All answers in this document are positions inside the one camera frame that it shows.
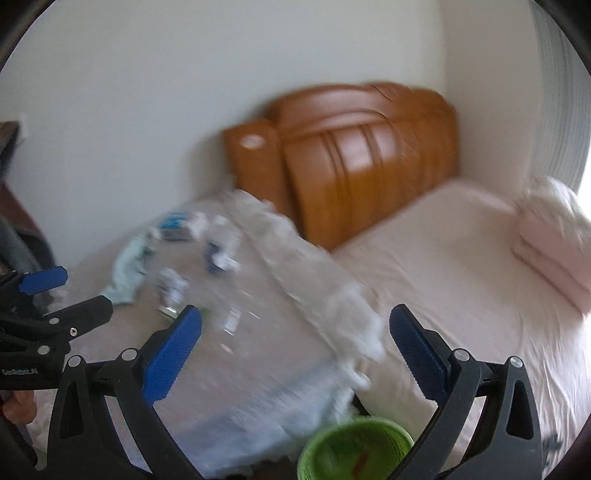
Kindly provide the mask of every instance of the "pink pillow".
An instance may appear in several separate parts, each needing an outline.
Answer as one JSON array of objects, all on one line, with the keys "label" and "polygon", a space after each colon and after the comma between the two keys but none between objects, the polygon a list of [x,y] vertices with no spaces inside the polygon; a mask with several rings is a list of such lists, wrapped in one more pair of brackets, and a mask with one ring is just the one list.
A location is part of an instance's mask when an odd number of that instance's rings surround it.
[{"label": "pink pillow", "polygon": [[513,253],[537,270],[582,313],[591,311],[591,291],[581,286],[562,266],[536,250],[519,237],[513,244]]},{"label": "pink pillow", "polygon": [[582,287],[591,290],[591,252],[584,252],[573,241],[563,238],[556,225],[526,210],[519,219],[519,235],[563,267]]}]

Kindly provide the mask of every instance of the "finger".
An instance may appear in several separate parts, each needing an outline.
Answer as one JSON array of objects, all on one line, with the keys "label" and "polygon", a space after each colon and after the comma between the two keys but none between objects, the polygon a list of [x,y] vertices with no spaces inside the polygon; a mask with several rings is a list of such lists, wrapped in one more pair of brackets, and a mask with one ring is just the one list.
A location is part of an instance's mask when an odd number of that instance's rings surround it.
[{"label": "finger", "polygon": [[21,404],[16,397],[11,397],[2,405],[4,416],[15,425],[27,425],[35,420],[37,405],[34,401]]},{"label": "finger", "polygon": [[33,390],[16,390],[12,392],[12,397],[21,405],[35,403],[35,392]]}]

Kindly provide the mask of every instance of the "wooden furniture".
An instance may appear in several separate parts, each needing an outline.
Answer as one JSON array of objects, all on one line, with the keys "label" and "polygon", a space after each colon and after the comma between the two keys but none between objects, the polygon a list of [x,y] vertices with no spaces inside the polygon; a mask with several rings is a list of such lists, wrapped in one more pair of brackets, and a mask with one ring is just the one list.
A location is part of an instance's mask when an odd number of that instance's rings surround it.
[{"label": "wooden furniture", "polygon": [[454,109],[396,83],[302,90],[224,139],[237,186],[328,250],[457,173]]}]

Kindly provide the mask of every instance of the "green basket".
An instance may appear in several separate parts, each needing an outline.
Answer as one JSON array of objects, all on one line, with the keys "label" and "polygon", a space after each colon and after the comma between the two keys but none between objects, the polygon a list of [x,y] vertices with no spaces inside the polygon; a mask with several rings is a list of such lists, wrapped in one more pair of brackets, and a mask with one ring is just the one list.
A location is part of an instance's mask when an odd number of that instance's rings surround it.
[{"label": "green basket", "polygon": [[414,442],[393,421],[359,417],[308,442],[297,467],[298,480],[384,480]]}]

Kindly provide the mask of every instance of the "white mattress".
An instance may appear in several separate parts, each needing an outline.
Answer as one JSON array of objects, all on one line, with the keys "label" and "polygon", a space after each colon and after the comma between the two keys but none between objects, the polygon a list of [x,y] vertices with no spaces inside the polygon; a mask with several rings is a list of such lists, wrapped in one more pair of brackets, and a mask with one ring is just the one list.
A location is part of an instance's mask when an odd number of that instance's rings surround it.
[{"label": "white mattress", "polygon": [[[542,438],[563,445],[555,466],[591,413],[591,336],[584,318],[546,280],[511,253],[515,207],[474,184],[448,182],[334,252],[368,288],[385,323],[387,358],[369,367],[360,398],[374,415],[418,438],[435,411],[389,337],[390,310],[405,303],[421,324],[478,360],[527,367]],[[476,427],[477,401],[450,460],[457,463]]]}]

